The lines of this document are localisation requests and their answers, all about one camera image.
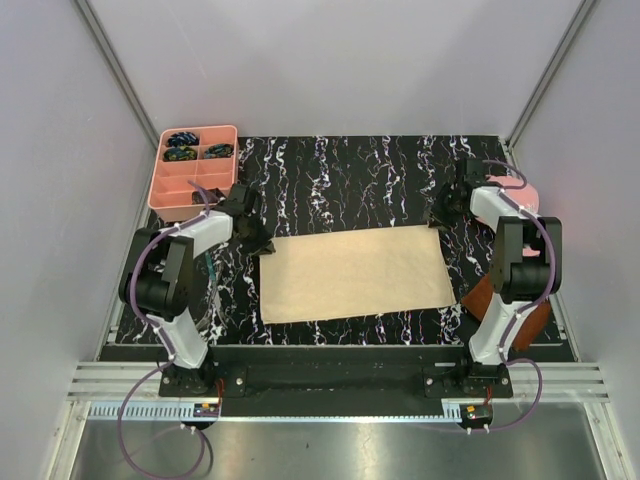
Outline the beige cloth napkin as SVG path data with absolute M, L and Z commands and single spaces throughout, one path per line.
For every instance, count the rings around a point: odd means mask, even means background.
M 427 226 L 281 237 L 260 259 L 266 324 L 362 317 L 451 306 L 456 299 Z

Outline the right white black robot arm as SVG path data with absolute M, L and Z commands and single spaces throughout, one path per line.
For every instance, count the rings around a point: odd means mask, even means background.
M 473 362 L 454 371 L 454 384 L 476 396 L 490 383 L 483 365 L 505 364 L 525 320 L 562 279 L 562 223 L 537 213 L 534 187 L 514 167 L 496 160 L 464 159 L 424 214 L 426 224 L 442 231 L 461 217 L 481 221 L 494 232 L 489 268 L 492 296 L 468 350 Z

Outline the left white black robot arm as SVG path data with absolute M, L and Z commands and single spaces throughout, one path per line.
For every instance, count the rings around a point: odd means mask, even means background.
M 240 184 L 216 203 L 198 186 L 204 206 L 195 217 L 160 230 L 134 233 L 118 295 L 139 320 L 151 326 L 168 353 L 171 366 L 182 368 L 181 384 L 196 396 L 215 386 L 216 372 L 205 359 L 208 345 L 189 312 L 197 257 L 229 242 L 248 256 L 272 254 L 272 235 L 261 217 L 262 197 Z

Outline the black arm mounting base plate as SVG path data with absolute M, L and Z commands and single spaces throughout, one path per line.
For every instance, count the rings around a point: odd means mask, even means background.
M 196 370 L 168 368 L 162 397 L 222 396 L 226 419 L 437 416 L 443 401 L 510 399 L 505 365 L 459 346 L 218 346 Z

